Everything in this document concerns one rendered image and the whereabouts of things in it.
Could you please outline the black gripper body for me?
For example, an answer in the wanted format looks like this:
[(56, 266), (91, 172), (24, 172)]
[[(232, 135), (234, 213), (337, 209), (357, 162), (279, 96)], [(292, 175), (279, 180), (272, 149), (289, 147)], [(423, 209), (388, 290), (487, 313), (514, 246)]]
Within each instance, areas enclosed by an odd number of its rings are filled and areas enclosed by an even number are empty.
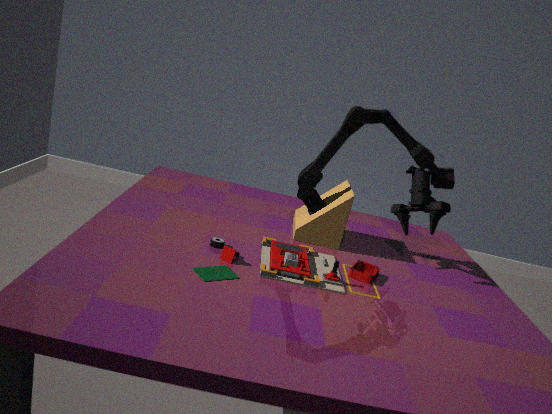
[[(408, 215), (410, 212), (414, 211), (440, 211), (443, 213), (450, 212), (450, 205), (443, 201), (433, 201), (430, 204), (430, 186), (426, 185), (414, 185), (409, 189), (411, 193), (411, 201), (409, 205), (404, 204), (393, 204), (390, 209), (390, 213), (403, 213)], [(429, 205), (430, 204), (430, 205)], [(425, 207), (425, 208), (422, 208)], [(416, 209), (418, 208), (418, 209)]]

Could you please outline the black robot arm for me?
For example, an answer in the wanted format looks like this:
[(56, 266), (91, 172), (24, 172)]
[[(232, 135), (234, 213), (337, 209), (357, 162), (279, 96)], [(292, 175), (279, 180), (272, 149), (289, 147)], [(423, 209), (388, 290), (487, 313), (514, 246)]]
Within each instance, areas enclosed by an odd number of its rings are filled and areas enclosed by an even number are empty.
[(326, 206), (325, 201), (321, 199), (316, 189), (314, 189), (317, 183), (323, 179), (323, 174), (321, 173), (323, 168), (349, 136), (359, 130), (365, 123), (384, 124), (384, 126), (408, 149), (415, 162), (421, 167), (416, 168), (414, 165), (411, 165), (406, 171), (406, 173), (412, 174), (412, 186), (430, 186), (431, 175), (431, 184), (434, 185), (435, 188), (453, 189), (455, 183), (454, 169), (450, 167), (437, 167), (434, 164), (434, 156), (432, 153), (415, 141), (392, 117), (389, 111), (363, 110), (361, 107), (354, 107), (348, 112), (341, 128), (318, 157), (299, 173), (297, 180), (299, 186), (297, 197), (304, 202), (309, 215), (314, 214)]

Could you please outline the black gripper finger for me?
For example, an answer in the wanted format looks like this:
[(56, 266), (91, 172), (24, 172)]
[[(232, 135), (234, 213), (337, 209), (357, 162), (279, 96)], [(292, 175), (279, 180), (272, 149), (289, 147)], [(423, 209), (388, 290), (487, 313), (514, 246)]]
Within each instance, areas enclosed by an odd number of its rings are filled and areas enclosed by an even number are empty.
[(403, 229), (403, 232), (407, 236), (408, 235), (408, 220), (410, 218), (410, 215), (406, 215), (406, 214), (403, 214), (403, 213), (394, 213), (394, 215), (397, 216), (397, 218), (398, 218), (398, 220), (401, 224), (401, 227)]
[(430, 233), (431, 235), (434, 235), (435, 230), (437, 228), (437, 223), (439, 219), (446, 215), (446, 213), (440, 212), (440, 211), (430, 211)]

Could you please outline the flat green square pad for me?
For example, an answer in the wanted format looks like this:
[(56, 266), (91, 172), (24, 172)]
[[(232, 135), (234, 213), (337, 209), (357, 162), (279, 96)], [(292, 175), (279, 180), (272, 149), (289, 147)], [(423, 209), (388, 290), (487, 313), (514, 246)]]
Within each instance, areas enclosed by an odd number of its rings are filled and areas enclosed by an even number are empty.
[(204, 282), (240, 279), (227, 266), (198, 267), (192, 269)]

